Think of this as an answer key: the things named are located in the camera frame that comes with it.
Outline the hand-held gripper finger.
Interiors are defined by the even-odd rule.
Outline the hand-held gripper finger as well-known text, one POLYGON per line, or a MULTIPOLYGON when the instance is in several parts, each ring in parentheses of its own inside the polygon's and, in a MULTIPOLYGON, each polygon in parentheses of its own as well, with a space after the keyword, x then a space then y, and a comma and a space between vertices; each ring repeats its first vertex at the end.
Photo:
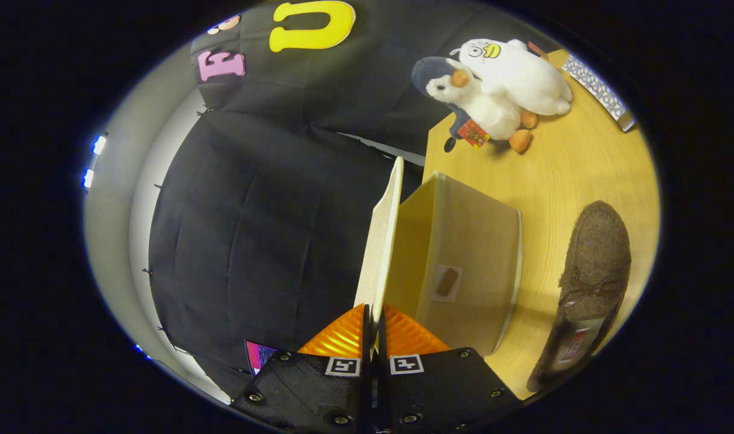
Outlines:
POLYGON ((377 433, 483 433, 524 404, 474 348, 390 352, 419 333, 383 312, 375 357, 377 433))
POLYGON ((369 433, 373 345, 361 303, 297 351, 275 351, 230 407, 276 433, 369 433))

